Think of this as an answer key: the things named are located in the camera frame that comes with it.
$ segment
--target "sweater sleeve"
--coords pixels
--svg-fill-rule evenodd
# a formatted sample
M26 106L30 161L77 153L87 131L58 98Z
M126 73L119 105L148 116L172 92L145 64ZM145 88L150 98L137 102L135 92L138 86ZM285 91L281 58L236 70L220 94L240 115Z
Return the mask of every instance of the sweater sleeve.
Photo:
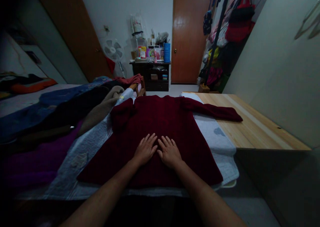
M134 109L133 99L127 99L122 104L113 107L110 112L112 130L116 132L121 129L129 120Z
M197 112L200 114L209 115L217 119L231 120L241 122L243 119L231 107L218 107L211 104L202 104L199 101L191 98L181 97L180 106L183 109Z

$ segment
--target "blue container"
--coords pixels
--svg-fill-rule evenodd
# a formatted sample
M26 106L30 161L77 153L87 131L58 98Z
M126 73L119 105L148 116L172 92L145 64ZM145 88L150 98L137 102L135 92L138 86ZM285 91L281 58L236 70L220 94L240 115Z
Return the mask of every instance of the blue container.
M164 62L169 63L170 62L170 43L164 43Z

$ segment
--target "orange pillow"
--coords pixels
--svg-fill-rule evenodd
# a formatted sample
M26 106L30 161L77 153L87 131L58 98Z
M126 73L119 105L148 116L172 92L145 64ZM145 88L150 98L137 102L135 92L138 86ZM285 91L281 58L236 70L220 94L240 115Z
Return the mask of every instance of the orange pillow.
M57 84L57 82L54 79L44 78L43 80L32 84L14 84L10 89L15 94L28 94L37 92L55 84Z

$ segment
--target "red bag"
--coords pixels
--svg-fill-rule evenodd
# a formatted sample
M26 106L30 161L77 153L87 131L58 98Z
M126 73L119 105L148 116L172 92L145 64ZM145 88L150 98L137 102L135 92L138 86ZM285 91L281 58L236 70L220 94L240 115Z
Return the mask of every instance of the red bag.
M255 5L252 5L251 0L239 0L235 5L235 9L231 13L229 26L226 31L226 40L229 42L240 42L252 30L252 16L254 15Z

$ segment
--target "small cabinet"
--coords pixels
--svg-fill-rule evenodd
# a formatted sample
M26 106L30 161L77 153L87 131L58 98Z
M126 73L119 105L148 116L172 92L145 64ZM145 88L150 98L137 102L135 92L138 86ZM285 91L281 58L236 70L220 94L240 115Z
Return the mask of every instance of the small cabinet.
M133 74L144 77L146 91L169 91L169 65L171 63L131 62Z

